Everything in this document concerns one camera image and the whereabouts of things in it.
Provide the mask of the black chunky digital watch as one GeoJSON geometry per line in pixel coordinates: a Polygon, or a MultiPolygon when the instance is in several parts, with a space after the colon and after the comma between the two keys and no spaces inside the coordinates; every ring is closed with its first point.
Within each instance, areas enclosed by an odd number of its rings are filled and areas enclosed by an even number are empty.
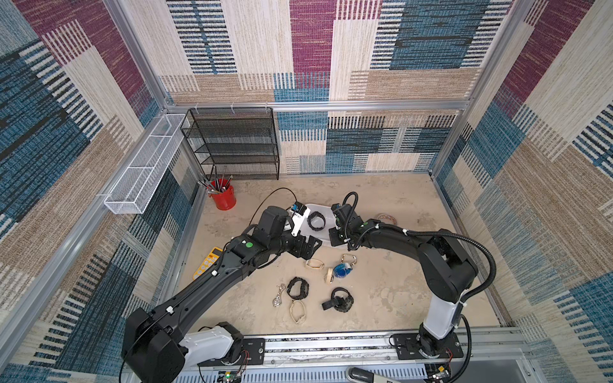
{"type": "Polygon", "coordinates": [[[308,297],[310,291],[310,284],[306,279],[298,276],[294,277],[289,284],[287,284],[286,292],[288,296],[294,301],[302,301],[308,297]]]}

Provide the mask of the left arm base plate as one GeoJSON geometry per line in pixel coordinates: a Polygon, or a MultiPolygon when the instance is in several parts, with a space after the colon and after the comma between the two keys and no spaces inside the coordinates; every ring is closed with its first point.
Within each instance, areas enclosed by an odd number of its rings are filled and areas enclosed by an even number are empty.
{"type": "Polygon", "coordinates": [[[263,365],[266,340],[264,338],[243,338],[236,341],[222,359],[211,359],[198,364],[199,367],[263,365]]]}

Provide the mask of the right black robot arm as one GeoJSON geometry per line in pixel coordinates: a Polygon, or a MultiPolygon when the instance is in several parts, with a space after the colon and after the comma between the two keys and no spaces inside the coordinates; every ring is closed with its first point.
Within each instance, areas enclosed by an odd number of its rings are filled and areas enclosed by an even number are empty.
{"type": "Polygon", "coordinates": [[[497,268],[491,252],[474,239],[444,229],[411,231],[379,220],[364,221],[347,203],[334,204],[331,211],[336,221],[336,228],[330,231],[332,245],[346,244],[349,251],[359,247],[383,249],[420,263],[432,298],[419,327],[419,351],[426,358],[443,354],[467,301],[494,282],[497,268]],[[463,243],[475,247],[488,262],[488,276],[477,287],[473,281],[479,268],[463,243]]]}

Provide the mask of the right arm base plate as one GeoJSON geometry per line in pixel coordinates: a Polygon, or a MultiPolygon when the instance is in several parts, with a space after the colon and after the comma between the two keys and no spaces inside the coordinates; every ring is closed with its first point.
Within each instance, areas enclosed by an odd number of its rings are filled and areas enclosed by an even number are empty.
{"type": "Polygon", "coordinates": [[[393,334],[389,338],[390,345],[396,349],[399,360],[426,360],[463,358],[465,352],[455,333],[448,334],[443,339],[436,339],[428,334],[418,332],[393,334]]]}

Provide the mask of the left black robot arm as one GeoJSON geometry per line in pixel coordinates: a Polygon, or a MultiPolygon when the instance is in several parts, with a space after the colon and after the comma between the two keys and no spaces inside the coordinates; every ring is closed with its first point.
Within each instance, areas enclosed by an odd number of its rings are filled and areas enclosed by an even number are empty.
{"type": "Polygon", "coordinates": [[[124,363],[142,382],[172,382],[187,366],[207,361],[235,364],[243,336],[227,322],[191,333],[195,322],[230,288],[262,268],[271,255],[287,252],[309,260],[321,247],[301,233],[311,210],[299,202],[290,210],[268,207],[257,224],[233,238],[207,271],[150,311],[127,319],[121,351],[124,363]]]}

